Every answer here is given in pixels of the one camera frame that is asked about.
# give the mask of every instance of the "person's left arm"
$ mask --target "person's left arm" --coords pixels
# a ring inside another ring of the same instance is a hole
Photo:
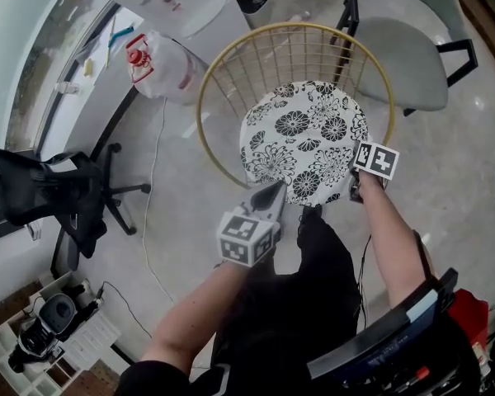
[[[142,361],[162,361],[191,373],[196,355],[217,331],[249,268],[224,262],[161,320]]]

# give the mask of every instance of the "floral cushion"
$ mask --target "floral cushion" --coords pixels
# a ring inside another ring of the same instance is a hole
[[[363,111],[345,92],[329,82],[293,82],[246,114],[240,154],[253,182],[282,179],[287,202],[315,206],[347,195],[355,141],[369,139]]]

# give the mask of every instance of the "person's right arm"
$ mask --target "person's right arm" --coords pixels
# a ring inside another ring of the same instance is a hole
[[[425,280],[422,259],[414,232],[377,178],[361,171],[360,184],[379,272],[387,286],[390,305],[394,307]]]

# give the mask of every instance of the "hand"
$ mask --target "hand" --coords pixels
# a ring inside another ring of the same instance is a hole
[[[379,188],[383,190],[383,187],[381,185],[381,179],[371,173],[364,172],[363,170],[360,170],[360,196],[361,198],[364,198],[364,194],[368,192],[369,190],[374,190],[376,188]]]

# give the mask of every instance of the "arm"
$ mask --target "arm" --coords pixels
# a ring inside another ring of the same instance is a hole
[[[163,361],[189,375],[192,361],[215,334],[248,272],[232,262],[213,271],[162,319],[142,361]]]
[[[377,178],[360,172],[363,199],[379,272],[387,286],[391,307],[407,298],[425,274],[413,231],[387,197]]]

